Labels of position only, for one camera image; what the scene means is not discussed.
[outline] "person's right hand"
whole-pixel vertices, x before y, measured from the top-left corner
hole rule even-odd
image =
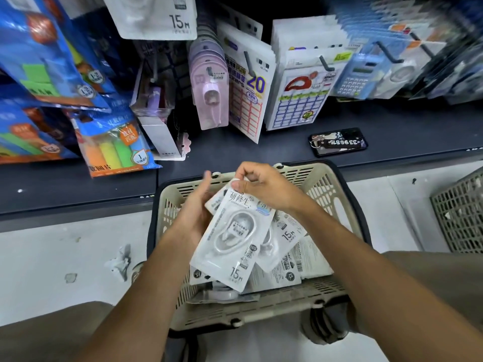
[[[305,194],[274,167],[268,164],[244,161],[235,173],[231,187],[240,192],[255,196],[267,206],[283,212],[291,212],[300,205]]]

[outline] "shelf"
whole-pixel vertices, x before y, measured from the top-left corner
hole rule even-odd
[[[308,136],[343,128],[359,127],[369,144],[327,156],[347,181],[483,158],[483,150],[466,151],[483,147],[483,102],[330,99],[315,123],[262,132],[258,145],[232,126],[200,131],[191,104],[178,104],[177,113],[189,128],[191,152],[183,162],[162,162],[159,170],[91,179],[81,160],[0,165],[0,231],[148,210],[149,195],[163,182],[203,170],[234,171],[243,160],[313,160]]]

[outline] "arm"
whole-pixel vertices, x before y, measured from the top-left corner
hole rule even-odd
[[[432,292],[357,238],[267,164],[242,163],[232,186],[305,227],[392,361],[477,361],[483,336]]]
[[[136,282],[94,332],[77,362],[159,362],[189,262],[211,216],[204,208],[211,175],[190,194]]]

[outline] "gray plastic basket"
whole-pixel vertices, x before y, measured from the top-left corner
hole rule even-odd
[[[483,168],[431,196],[452,252],[483,254]]]
[[[335,202],[341,201],[352,231],[366,243],[371,237],[364,214],[347,187],[337,167],[328,160],[274,165],[290,182],[309,194],[328,213],[339,219]],[[211,190],[222,188],[235,173],[213,173]],[[201,177],[185,178],[164,183],[154,196],[153,215],[149,228],[147,256],[151,255],[157,240],[171,226],[186,197],[201,182]],[[245,323],[268,319],[347,300],[347,292],[334,275],[303,280],[302,284],[261,292],[258,302],[237,304],[188,304],[198,286],[190,286],[188,269],[181,287],[176,311],[171,322],[170,337],[186,337],[222,329],[231,329]]]

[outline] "black phone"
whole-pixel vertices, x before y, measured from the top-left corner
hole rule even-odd
[[[311,134],[309,143],[316,156],[363,150],[368,146],[359,128]]]

